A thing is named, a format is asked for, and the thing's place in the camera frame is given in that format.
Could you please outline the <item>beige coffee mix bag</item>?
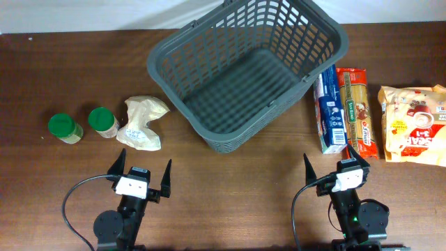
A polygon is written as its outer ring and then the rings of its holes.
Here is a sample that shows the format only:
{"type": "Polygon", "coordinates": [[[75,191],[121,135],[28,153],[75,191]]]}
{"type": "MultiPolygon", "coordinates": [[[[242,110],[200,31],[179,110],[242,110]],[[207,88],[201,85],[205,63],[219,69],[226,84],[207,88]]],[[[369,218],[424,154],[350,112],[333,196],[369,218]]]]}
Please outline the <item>beige coffee mix bag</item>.
{"type": "Polygon", "coordinates": [[[445,87],[382,86],[378,101],[386,161],[445,166],[445,87]]]}

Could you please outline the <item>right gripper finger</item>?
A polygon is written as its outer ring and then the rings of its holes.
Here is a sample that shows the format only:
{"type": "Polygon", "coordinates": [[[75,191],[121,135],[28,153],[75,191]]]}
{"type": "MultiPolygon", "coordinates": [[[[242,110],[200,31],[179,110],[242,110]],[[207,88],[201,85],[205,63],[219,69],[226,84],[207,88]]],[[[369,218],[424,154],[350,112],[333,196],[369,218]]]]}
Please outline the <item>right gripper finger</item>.
{"type": "Polygon", "coordinates": [[[349,169],[354,169],[354,168],[368,169],[368,168],[370,168],[370,164],[363,157],[361,157],[360,154],[357,153],[356,150],[350,144],[347,145],[347,150],[348,150],[348,154],[350,156],[350,158],[348,159],[348,162],[347,162],[347,167],[349,169]]]}
{"type": "Polygon", "coordinates": [[[303,155],[305,162],[305,183],[310,185],[317,180],[316,173],[306,154],[303,155]]]}

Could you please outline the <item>red spaghetti packet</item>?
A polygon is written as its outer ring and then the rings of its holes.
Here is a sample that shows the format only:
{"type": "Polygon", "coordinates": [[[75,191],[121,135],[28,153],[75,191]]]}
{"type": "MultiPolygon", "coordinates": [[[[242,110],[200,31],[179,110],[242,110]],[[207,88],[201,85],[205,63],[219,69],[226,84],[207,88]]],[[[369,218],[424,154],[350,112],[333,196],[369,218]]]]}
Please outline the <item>red spaghetti packet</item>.
{"type": "Polygon", "coordinates": [[[341,103],[346,112],[348,143],[363,158],[378,158],[367,91],[367,71],[336,68],[341,103]]]}

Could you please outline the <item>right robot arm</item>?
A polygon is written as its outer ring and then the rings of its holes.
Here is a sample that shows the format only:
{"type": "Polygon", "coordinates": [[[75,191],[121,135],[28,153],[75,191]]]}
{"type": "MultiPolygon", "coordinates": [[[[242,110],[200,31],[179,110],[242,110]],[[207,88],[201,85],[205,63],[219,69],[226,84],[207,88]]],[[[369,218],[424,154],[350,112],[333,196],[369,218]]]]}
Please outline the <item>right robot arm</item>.
{"type": "Polygon", "coordinates": [[[319,197],[330,196],[329,209],[334,209],[342,239],[333,240],[331,250],[381,250],[380,241],[387,238],[389,208],[375,199],[361,200],[357,189],[366,182],[370,164],[351,146],[349,158],[337,163],[337,170],[318,178],[308,160],[305,161],[307,188],[315,187],[319,197]]]}

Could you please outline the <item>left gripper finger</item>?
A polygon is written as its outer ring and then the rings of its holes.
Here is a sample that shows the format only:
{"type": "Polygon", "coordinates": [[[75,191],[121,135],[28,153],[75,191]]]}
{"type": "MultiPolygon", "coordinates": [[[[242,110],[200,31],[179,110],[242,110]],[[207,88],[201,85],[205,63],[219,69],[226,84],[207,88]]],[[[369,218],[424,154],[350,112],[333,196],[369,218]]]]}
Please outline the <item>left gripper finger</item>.
{"type": "Polygon", "coordinates": [[[114,164],[108,169],[107,174],[122,176],[125,167],[125,157],[126,157],[126,150],[122,149],[119,157],[116,159],[114,164]]]}
{"type": "Polygon", "coordinates": [[[167,163],[167,167],[164,171],[160,184],[160,196],[165,198],[170,198],[171,195],[171,163],[172,159],[170,159],[167,163]]]}

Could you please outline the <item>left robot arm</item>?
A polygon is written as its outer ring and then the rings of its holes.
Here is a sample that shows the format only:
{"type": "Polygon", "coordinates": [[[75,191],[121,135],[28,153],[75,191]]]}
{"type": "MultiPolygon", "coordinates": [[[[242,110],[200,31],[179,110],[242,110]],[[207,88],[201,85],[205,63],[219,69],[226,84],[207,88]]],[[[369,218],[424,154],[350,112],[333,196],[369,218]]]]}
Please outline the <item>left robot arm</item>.
{"type": "Polygon", "coordinates": [[[122,150],[109,168],[107,178],[112,181],[112,190],[121,196],[117,209],[102,212],[93,223],[93,232],[98,239],[99,250],[145,250],[136,239],[147,203],[158,204],[160,199],[171,195],[171,162],[167,163],[160,189],[149,187],[151,172],[132,167],[124,174],[126,150],[122,150]]]}

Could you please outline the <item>grey plastic basket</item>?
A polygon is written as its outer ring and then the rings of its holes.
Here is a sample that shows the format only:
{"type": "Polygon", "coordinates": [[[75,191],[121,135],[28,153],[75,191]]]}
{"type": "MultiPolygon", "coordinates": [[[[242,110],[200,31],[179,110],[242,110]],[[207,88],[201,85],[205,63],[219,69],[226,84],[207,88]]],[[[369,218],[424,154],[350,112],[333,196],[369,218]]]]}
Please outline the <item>grey plastic basket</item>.
{"type": "Polygon", "coordinates": [[[159,42],[147,70],[207,145],[230,153],[296,104],[348,46],[313,1],[225,1],[159,42]]]}

